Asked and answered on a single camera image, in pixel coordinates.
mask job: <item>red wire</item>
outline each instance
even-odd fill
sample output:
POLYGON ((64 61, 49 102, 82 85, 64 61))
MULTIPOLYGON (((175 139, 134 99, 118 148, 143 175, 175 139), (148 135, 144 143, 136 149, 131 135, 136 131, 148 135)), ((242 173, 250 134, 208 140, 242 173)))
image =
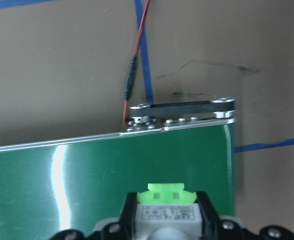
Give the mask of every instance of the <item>red wire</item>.
MULTIPOLYGON (((136 44, 135 44, 135 50, 133 51, 134 56, 138 55, 138 49, 139 49, 139 45, 140 45, 141 34, 142 34, 143 26, 145 25, 145 20, 146 20, 146 16, 147 16, 149 3, 150 3, 150 0, 147 0, 146 6, 145 6, 145 8, 143 10, 143 14, 142 14, 142 17, 141 17, 140 26, 139 26, 137 39, 136 39, 136 44)), ((128 101, 126 100, 125 103, 124 103, 123 115, 122 115, 122 124, 123 125, 126 125, 127 108, 128 108, 128 101)))
POLYGON ((127 107, 128 107, 128 101, 125 101, 125 104, 123 106, 123 115, 122 115, 122 124, 126 125, 126 118, 127 118, 127 107))
POLYGON ((149 3, 150 3, 150 0, 147 0, 145 9, 143 10, 143 14, 142 14, 142 17, 141 17, 140 26, 139 26, 138 35, 137 35, 137 40, 136 40, 136 45, 135 45, 135 51, 133 52, 134 56, 137 56, 137 54, 138 54, 141 34, 142 34, 143 26, 145 24, 149 3))

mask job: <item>wire connector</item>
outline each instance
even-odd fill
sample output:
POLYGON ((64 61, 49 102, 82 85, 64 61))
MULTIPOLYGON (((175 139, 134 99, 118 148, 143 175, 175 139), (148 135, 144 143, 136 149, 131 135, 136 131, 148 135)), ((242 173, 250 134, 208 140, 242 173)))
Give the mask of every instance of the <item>wire connector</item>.
POLYGON ((133 84, 134 84, 134 79, 135 79, 135 75, 136 75, 136 69, 137 69, 137 56, 134 56, 130 62, 129 65, 129 70, 128 70, 128 74, 127 74, 127 79, 126 79, 126 85, 125 85, 125 91, 123 93, 124 99, 125 100, 130 100, 131 98, 131 91, 133 88, 133 84))

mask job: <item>green plastic part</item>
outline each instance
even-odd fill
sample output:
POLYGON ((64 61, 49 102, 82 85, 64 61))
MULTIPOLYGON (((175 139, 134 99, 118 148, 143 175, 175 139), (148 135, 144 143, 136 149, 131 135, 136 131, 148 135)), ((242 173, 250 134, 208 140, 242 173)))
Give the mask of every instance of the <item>green plastic part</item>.
POLYGON ((193 204, 195 192, 184 191, 183 183, 149 183, 148 190, 138 193, 141 204, 193 204))

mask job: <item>cable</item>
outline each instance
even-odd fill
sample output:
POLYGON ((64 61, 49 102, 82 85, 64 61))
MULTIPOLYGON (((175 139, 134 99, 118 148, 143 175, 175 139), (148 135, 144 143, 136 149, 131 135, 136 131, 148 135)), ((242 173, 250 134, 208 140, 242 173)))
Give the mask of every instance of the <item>cable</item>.
POLYGON ((129 64, 129 71, 128 71, 126 85, 125 85, 125 91, 124 91, 125 103, 124 103, 123 116, 122 116, 122 124, 123 125, 126 124, 128 101, 131 98, 131 91, 132 91, 132 87, 133 87, 133 83, 134 83, 134 79, 135 79, 135 74, 136 74, 138 49, 139 49, 139 45, 140 45, 142 30, 143 30, 146 16, 147 16, 149 3, 150 3, 150 0, 147 0, 147 3, 146 3, 145 8, 143 10, 143 14, 142 14, 141 21, 140 21, 140 26, 139 26, 139 30, 138 30, 138 34, 137 34, 133 57, 132 57, 132 60, 129 64))

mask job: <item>black plastic mount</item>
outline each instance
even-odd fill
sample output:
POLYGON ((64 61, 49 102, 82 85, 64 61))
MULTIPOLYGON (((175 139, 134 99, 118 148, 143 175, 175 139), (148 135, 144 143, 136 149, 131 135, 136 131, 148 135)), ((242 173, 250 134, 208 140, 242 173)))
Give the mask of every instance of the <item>black plastic mount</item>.
POLYGON ((179 103, 151 104, 150 107, 131 109, 130 116, 164 117, 182 114, 206 114, 215 112, 229 112, 235 110, 235 102, 190 101, 179 103))
MULTIPOLYGON (((235 221, 221 220, 208 195, 204 191, 196 194, 203 221, 201 240, 294 240, 294 233, 281 226, 264 227, 255 235, 235 221)), ((118 222, 107 224, 89 237, 69 229, 58 232, 50 240, 133 240, 137 204, 137 193, 128 193, 118 222)))

